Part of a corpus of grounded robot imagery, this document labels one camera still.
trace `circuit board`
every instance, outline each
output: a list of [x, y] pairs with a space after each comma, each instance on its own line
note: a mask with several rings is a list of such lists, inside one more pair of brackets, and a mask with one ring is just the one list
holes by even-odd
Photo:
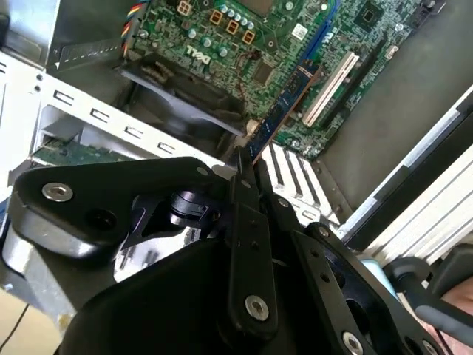
[[[159, 53], [245, 102], [264, 123], [301, 58], [319, 70], [273, 137], [315, 158], [411, 33], [420, 0], [154, 0], [132, 49]], [[322, 34], [316, 48], [314, 36]], [[347, 53], [353, 67], [311, 126], [302, 117]]]
[[63, 142], [52, 138], [34, 152], [30, 160], [44, 166], [69, 166], [114, 163], [133, 159], [108, 149], [82, 146], [75, 141]]

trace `white expansion slot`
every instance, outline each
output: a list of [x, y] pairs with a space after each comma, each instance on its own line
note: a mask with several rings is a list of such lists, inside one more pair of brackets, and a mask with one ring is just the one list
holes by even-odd
[[322, 90], [319, 92], [313, 103], [310, 105], [309, 109], [306, 111], [304, 117], [302, 118], [302, 123], [309, 127], [314, 124], [317, 117], [335, 94], [335, 91], [337, 91], [341, 83], [343, 83], [343, 80], [350, 73], [350, 70], [355, 66], [358, 59], [360, 59], [360, 57], [354, 52], [348, 52], [345, 57], [343, 57], [338, 67], [329, 77], [327, 83], [325, 83]]

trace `round bolt head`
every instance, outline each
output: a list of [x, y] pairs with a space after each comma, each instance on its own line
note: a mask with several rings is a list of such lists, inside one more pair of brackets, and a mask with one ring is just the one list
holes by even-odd
[[283, 207], [289, 207], [289, 203], [282, 197], [278, 198], [278, 202]]
[[319, 231], [319, 233], [320, 233], [323, 237], [329, 237], [329, 236], [330, 236], [330, 233], [329, 233], [328, 230], [326, 230], [326, 228], [324, 228], [324, 227], [319, 227], [317, 230]]
[[342, 334], [343, 343], [350, 351], [352, 355], [363, 355], [363, 347], [357, 337], [351, 334], [349, 331], [345, 331]]
[[248, 296], [245, 300], [246, 311], [252, 316], [255, 320], [264, 322], [269, 317], [268, 305], [261, 297], [258, 296]]
[[204, 176], [208, 175], [208, 171], [205, 170], [204, 168], [201, 168], [200, 166], [197, 168], [197, 171], [199, 172], [199, 174], [202, 174]]
[[67, 202], [74, 195], [72, 189], [63, 183], [47, 183], [41, 192], [45, 198], [54, 202]]
[[435, 348], [432, 346], [432, 344], [430, 344], [430, 343], [427, 342], [426, 340], [423, 340], [422, 343], [423, 343], [423, 346], [426, 347], [426, 349], [427, 349], [427, 351], [429, 352], [429, 354], [431, 354], [431, 355], [437, 355], [437, 351], [436, 351]]

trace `gray floor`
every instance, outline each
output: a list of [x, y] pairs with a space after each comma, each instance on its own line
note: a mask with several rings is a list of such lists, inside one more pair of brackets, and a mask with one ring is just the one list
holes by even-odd
[[355, 209], [473, 84], [472, 0], [409, 38], [323, 155]]

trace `cable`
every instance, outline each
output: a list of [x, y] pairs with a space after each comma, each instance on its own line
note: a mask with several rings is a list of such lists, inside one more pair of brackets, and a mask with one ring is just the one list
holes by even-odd
[[12, 331], [10, 332], [10, 334], [8, 334], [8, 337], [3, 341], [3, 343], [0, 345], [0, 353], [1, 351], [3, 350], [4, 346], [8, 343], [8, 341], [10, 340], [10, 338], [14, 335], [16, 329], [18, 328], [18, 326], [20, 325], [20, 322], [21, 320], [23, 319], [24, 317], [24, 314], [27, 313], [27, 310], [28, 310], [28, 307], [30, 305], [26, 305], [26, 307], [24, 308], [24, 310], [21, 312], [20, 314], [20, 317], [18, 318], [18, 320], [16, 321], [16, 324], [15, 326], [13, 327]]
[[446, 352], [448, 353], [448, 355], [453, 355], [453, 351], [452, 349], [449, 347], [449, 345], [446, 343], [446, 340], [445, 338], [443, 337], [443, 334], [435, 328], [435, 333], [437, 333], [438, 335], [438, 338], [440, 339], [440, 341], [442, 342], [442, 345], [443, 347], [445, 348]]
[[139, 1], [136, 5], [134, 5], [130, 11], [126, 14], [126, 20], [125, 23], [123, 24], [123, 30], [121, 32], [121, 46], [123, 48], [123, 56], [126, 56], [126, 53], [128, 52], [128, 34], [130, 31], [130, 27], [132, 24], [132, 20], [137, 14], [138, 11], [141, 10], [143, 6], [149, 3], [149, 0], [142, 0]]

